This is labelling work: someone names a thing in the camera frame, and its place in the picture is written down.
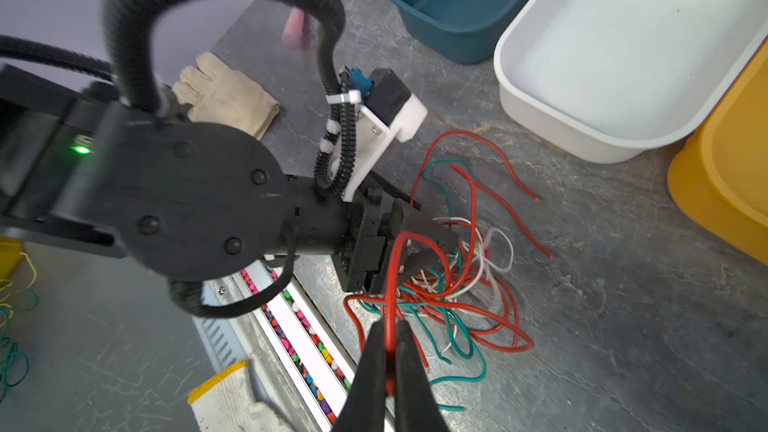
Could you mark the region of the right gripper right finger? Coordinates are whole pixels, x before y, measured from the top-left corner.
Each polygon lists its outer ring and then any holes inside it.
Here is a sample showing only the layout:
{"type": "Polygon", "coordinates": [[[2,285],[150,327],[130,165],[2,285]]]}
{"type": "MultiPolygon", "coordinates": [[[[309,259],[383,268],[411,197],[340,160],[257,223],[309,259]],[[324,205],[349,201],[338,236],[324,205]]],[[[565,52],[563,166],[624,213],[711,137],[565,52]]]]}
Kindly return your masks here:
{"type": "Polygon", "coordinates": [[[396,327],[394,357],[395,430],[397,432],[448,432],[421,363],[408,322],[396,327]]]}

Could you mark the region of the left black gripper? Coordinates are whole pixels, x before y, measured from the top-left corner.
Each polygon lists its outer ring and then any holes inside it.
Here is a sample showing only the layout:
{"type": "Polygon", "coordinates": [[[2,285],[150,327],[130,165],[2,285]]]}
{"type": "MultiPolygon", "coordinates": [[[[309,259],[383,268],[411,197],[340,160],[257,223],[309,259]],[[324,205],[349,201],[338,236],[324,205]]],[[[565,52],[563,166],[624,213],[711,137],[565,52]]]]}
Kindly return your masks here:
{"type": "MultiPolygon", "coordinates": [[[[383,294],[386,262],[393,242],[390,215],[395,208],[420,210],[421,204],[375,171],[365,178],[347,207],[347,230],[341,248],[332,255],[333,266],[344,292],[383,294]]],[[[392,247],[392,280],[406,285],[423,269],[450,272],[449,254],[458,245],[455,233],[400,233],[392,247]]]]}

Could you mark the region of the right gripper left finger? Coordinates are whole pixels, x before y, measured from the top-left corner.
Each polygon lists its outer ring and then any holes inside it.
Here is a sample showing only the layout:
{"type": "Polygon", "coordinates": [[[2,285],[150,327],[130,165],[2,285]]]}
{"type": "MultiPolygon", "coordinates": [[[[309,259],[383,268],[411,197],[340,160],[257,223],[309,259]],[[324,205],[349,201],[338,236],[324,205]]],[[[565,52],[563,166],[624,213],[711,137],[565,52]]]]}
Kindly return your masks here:
{"type": "Polygon", "coordinates": [[[387,380],[384,322],[375,322],[365,342],[351,389],[333,432],[383,432],[387,380]]]}

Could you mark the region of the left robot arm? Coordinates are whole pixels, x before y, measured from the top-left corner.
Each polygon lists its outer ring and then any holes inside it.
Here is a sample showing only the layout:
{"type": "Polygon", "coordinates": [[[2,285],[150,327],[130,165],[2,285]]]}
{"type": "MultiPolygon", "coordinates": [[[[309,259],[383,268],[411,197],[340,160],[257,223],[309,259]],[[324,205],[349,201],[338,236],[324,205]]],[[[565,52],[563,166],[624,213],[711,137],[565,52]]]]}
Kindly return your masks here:
{"type": "Polygon", "coordinates": [[[73,93],[1,70],[1,231],[94,254],[127,254],[165,276],[174,303],[203,318],[258,309],[291,282],[295,260],[328,255],[340,275],[406,283],[458,242],[445,226],[354,171],[356,114],[337,76],[341,0],[272,0],[313,16],[332,118],[313,177],[284,173],[267,147],[229,125],[179,118],[152,69],[151,34],[190,0],[105,0],[108,60],[5,36],[3,58],[90,75],[73,93]]]}

